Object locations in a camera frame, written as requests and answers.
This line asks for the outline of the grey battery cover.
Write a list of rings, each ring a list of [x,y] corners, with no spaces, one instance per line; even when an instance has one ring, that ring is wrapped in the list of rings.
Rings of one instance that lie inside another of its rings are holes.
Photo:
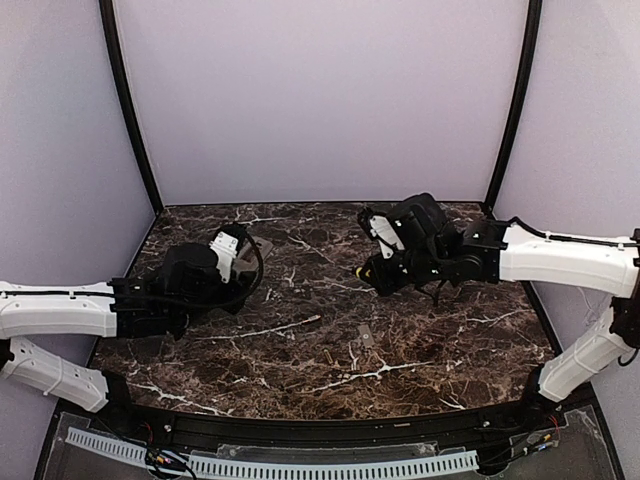
[[[360,340],[365,348],[371,348],[374,345],[371,330],[368,325],[361,324],[358,326]]]

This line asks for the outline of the yellow handled screwdriver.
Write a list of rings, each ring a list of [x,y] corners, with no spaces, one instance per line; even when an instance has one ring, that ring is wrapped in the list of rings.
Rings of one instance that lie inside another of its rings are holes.
[[[371,270],[366,267],[356,267],[354,269],[354,274],[358,279],[365,280],[371,277]]]

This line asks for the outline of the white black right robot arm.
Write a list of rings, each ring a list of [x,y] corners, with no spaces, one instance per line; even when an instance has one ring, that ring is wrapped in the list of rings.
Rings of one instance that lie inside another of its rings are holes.
[[[622,355],[639,348],[639,237],[585,237],[537,230],[521,219],[482,218],[459,230],[428,193],[358,223],[379,253],[356,269],[380,296],[411,286],[468,281],[546,282],[610,294],[600,319],[566,352],[536,368],[524,402],[558,404]]]

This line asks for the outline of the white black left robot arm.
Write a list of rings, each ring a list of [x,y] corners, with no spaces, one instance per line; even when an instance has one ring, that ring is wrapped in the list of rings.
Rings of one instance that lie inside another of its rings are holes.
[[[1,285],[1,376],[91,413],[126,408],[126,380],[46,351],[32,335],[92,335],[181,339],[190,324],[216,309],[238,312],[264,275],[257,244],[247,262],[237,242],[186,243],[170,248],[146,278],[67,287]]]

